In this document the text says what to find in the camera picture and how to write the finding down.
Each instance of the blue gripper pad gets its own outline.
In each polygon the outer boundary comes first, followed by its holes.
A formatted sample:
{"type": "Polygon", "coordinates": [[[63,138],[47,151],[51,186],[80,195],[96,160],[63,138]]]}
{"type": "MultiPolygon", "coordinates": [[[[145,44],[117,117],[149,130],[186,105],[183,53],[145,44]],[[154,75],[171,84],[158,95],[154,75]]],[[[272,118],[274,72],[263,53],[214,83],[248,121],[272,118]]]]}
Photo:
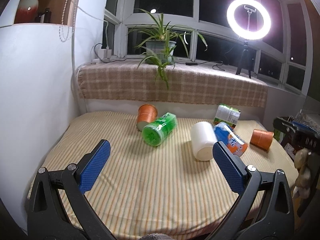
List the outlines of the blue gripper pad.
{"type": "Polygon", "coordinates": [[[90,191],[96,182],[100,172],[110,157],[111,146],[108,141],[105,141],[91,158],[87,166],[80,175],[79,189],[82,194],[90,191]]]}
{"type": "Polygon", "coordinates": [[[240,195],[244,191],[245,174],[237,167],[235,161],[238,160],[223,142],[214,144],[212,154],[231,190],[240,195]]]}

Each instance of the white cylinder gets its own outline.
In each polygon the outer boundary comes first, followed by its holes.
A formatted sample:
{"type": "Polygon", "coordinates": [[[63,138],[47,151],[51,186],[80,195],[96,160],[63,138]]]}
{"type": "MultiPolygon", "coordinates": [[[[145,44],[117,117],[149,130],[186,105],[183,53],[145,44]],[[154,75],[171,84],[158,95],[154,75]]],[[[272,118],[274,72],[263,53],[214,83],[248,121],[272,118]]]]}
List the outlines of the white cylinder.
{"type": "Polygon", "coordinates": [[[197,160],[213,159],[212,148],[218,141],[213,127],[208,122],[196,123],[190,130],[193,155],[197,160]]]}

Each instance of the window frame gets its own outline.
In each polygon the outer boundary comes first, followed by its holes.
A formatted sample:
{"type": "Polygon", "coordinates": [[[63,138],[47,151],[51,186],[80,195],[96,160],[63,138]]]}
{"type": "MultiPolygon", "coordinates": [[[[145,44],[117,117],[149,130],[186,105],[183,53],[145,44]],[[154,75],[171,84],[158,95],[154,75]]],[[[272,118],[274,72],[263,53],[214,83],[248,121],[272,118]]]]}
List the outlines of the window frame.
{"type": "MultiPolygon", "coordinates": [[[[289,89],[293,89],[297,91],[296,88],[286,84],[289,65],[302,68],[305,70],[305,76],[304,76],[302,90],[299,91],[299,93],[302,93],[303,95],[307,95],[310,78],[311,78],[312,60],[313,60],[311,24],[310,24],[307,7],[305,5],[304,0],[278,0],[278,1],[280,2],[280,5],[281,5],[282,21],[283,21],[283,33],[284,33],[283,52],[280,52],[279,50],[266,44],[265,42],[262,41],[262,39],[255,40],[255,41],[248,41],[248,46],[257,51],[253,71],[257,74],[258,78],[271,80],[273,82],[283,84],[284,86],[287,86],[289,89]],[[291,3],[301,4],[304,19],[305,19],[306,35],[307,35],[306,66],[302,66],[302,65],[290,62],[291,30],[290,30],[290,19],[289,19],[289,12],[288,12],[287,5],[291,3]],[[271,78],[269,76],[265,76],[263,74],[258,74],[261,53],[264,53],[267,56],[270,56],[282,63],[279,80],[271,78]]],[[[114,55],[120,58],[127,56],[128,29],[134,26],[140,25],[141,23],[143,24],[152,23],[152,20],[148,15],[144,13],[133,13],[134,2],[135,0],[118,0],[115,16],[110,12],[108,12],[107,10],[105,10],[105,20],[108,20],[111,23],[116,25],[115,38],[114,38],[114,55]]],[[[185,25],[185,23],[188,22],[188,27],[191,27],[200,33],[222,38],[235,43],[243,44],[244,39],[238,38],[238,36],[231,30],[231,28],[217,25],[214,23],[205,22],[205,21],[199,21],[199,10],[200,10],[199,6],[200,6],[200,0],[194,0],[193,17],[164,14],[165,24],[171,21],[172,24],[170,26],[185,25]]],[[[181,27],[176,29],[182,30],[182,31],[188,30],[181,27]]],[[[198,41],[197,34],[196,32],[193,32],[191,34],[190,53],[189,53],[189,60],[191,61],[196,60],[197,41],[198,41]]],[[[130,57],[142,58],[143,56],[130,55],[130,57]]],[[[186,58],[177,57],[177,59],[185,60],[186,58]]]]}

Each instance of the red and white vase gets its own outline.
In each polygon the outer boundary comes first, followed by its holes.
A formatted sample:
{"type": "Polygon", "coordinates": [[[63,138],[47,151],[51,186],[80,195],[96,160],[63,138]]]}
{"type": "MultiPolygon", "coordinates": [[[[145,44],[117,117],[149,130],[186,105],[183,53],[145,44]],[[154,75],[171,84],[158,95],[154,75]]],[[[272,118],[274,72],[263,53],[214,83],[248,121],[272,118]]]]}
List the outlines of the red and white vase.
{"type": "Polygon", "coordinates": [[[38,6],[38,0],[20,0],[14,23],[34,22],[38,6]]]}

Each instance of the stuffed animal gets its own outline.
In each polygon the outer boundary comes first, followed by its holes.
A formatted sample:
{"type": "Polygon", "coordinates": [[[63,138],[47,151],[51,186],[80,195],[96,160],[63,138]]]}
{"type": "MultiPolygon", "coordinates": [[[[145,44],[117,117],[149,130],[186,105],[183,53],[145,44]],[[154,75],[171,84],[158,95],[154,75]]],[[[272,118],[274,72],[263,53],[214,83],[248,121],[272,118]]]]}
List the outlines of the stuffed animal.
{"type": "Polygon", "coordinates": [[[310,155],[310,150],[304,148],[299,150],[294,157],[294,167],[298,170],[299,175],[295,182],[293,198],[300,196],[307,199],[310,196],[311,171],[308,168],[308,157],[310,155]]]}

